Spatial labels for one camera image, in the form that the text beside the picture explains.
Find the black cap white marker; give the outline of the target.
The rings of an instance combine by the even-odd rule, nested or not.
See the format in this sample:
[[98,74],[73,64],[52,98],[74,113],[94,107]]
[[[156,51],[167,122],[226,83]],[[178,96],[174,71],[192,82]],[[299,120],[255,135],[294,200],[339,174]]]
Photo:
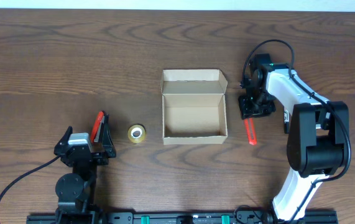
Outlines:
[[289,133],[289,127],[290,127],[290,114],[288,112],[288,109],[284,107],[284,133],[285,134]]

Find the black aluminium mounting rail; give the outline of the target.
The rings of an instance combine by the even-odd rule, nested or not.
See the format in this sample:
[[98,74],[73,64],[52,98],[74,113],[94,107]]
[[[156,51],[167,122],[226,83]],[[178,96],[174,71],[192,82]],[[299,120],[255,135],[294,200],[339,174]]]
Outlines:
[[237,224],[237,223],[275,223],[271,214],[261,211],[241,210],[234,213],[109,213],[105,218],[92,216],[66,215],[29,215],[27,223],[108,223],[108,224]]

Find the yellow tape roll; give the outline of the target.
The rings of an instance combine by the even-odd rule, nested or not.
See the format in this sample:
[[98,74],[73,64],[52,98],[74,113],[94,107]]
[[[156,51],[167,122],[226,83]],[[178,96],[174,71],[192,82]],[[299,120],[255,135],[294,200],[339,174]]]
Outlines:
[[127,135],[131,142],[137,144],[145,140],[146,131],[142,125],[135,124],[129,128]]

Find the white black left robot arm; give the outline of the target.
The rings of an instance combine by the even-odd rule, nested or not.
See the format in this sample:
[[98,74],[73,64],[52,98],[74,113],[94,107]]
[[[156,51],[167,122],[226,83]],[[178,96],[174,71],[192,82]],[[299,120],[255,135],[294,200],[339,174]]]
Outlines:
[[116,157],[116,150],[110,135],[109,115],[100,111],[92,132],[73,133],[70,126],[54,147],[54,154],[72,168],[56,183],[58,196],[57,223],[108,222],[108,216],[95,205],[97,168],[109,164]]

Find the cardboard box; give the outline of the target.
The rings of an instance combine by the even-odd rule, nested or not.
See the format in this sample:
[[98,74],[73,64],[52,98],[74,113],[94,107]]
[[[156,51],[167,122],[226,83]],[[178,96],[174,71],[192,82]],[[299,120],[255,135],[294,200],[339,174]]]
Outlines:
[[162,139],[165,145],[222,144],[228,137],[220,69],[162,71]]

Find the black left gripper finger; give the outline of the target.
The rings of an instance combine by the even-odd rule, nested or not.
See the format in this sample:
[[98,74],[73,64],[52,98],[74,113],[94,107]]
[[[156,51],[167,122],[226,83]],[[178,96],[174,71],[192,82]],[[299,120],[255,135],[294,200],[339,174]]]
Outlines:
[[68,140],[71,136],[71,134],[73,133],[73,128],[71,126],[69,126],[67,128],[67,130],[65,131],[65,134],[61,137],[61,139],[59,140],[59,142],[57,143],[58,146],[64,146],[68,144]]
[[105,114],[103,122],[102,146],[106,152],[114,152],[114,144],[111,139],[110,129],[108,124],[109,115]]

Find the orange utility knife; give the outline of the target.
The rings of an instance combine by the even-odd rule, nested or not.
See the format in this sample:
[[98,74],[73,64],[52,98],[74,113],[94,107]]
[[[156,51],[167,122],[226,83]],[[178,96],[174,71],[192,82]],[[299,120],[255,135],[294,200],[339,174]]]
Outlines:
[[250,145],[255,146],[257,144],[256,130],[254,127],[254,122],[252,118],[247,118],[244,120],[244,125],[246,128],[247,138]]

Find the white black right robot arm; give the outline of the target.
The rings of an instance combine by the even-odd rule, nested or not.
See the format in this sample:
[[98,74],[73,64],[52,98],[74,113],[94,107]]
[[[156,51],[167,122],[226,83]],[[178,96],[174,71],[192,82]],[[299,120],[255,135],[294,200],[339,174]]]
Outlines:
[[335,211],[306,207],[321,184],[338,180],[348,171],[348,106],[315,93],[290,64],[253,60],[248,68],[251,74],[241,82],[246,94],[239,97],[242,119],[251,129],[251,120],[273,113],[274,102],[279,101],[285,110],[290,165],[283,187],[258,222],[337,223]]

